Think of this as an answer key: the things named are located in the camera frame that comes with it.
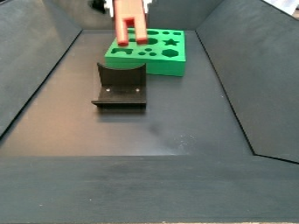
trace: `star-shaped hole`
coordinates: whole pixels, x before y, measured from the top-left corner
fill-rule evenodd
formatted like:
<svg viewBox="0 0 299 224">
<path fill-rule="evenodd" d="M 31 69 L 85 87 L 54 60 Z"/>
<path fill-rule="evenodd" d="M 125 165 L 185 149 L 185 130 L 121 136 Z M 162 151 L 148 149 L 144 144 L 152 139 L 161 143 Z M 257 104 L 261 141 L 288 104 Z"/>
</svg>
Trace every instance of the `star-shaped hole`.
<svg viewBox="0 0 299 224">
<path fill-rule="evenodd" d="M 176 46 L 176 44 L 178 43 L 178 41 L 174 41 L 170 38 L 168 40 L 164 40 L 162 42 L 165 46 Z"/>
</svg>

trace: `green shape sorter block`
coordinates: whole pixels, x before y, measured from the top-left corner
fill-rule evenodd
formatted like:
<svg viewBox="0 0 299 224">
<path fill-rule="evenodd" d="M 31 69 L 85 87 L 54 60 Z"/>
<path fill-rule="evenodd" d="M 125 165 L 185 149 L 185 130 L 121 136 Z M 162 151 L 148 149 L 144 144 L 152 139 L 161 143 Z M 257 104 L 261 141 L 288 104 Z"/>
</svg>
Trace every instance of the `green shape sorter block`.
<svg viewBox="0 0 299 224">
<path fill-rule="evenodd" d="M 146 29 L 148 44 L 136 44 L 134 29 L 128 28 L 128 46 L 114 39 L 106 50 L 105 62 L 112 68 L 133 68 L 144 63 L 148 74 L 184 75 L 184 32 Z"/>
</svg>

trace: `hexagonal hole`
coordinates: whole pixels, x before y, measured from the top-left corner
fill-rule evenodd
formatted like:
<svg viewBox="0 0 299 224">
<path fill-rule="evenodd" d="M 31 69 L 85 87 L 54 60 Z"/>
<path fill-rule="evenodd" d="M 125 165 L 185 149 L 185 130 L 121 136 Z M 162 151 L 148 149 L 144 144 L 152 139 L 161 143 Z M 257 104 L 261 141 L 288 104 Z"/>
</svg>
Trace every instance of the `hexagonal hole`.
<svg viewBox="0 0 299 224">
<path fill-rule="evenodd" d="M 162 56 L 168 58 L 176 57 L 178 56 L 178 52 L 172 49 L 166 49 L 166 50 L 162 50 Z"/>
</svg>

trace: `black holder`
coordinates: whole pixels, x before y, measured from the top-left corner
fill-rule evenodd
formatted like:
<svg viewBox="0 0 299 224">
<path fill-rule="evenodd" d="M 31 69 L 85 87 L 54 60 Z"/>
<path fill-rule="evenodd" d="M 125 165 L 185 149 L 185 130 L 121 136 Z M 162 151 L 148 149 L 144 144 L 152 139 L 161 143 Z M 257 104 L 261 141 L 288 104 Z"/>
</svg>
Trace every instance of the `black holder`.
<svg viewBox="0 0 299 224">
<path fill-rule="evenodd" d="M 145 64 L 132 69 L 114 69 L 97 63 L 101 89 L 92 101 L 101 106 L 145 106 Z"/>
</svg>

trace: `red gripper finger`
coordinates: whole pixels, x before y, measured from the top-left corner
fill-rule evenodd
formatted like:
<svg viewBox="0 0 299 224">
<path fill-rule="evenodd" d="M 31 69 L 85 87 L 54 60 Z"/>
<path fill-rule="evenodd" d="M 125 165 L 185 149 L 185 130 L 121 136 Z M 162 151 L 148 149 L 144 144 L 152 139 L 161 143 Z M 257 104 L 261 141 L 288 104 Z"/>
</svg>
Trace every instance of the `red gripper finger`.
<svg viewBox="0 0 299 224">
<path fill-rule="evenodd" d="M 134 40 L 138 45 L 146 44 L 145 12 L 142 0 L 114 0 L 116 42 L 128 45 L 126 27 L 134 26 Z"/>
</svg>

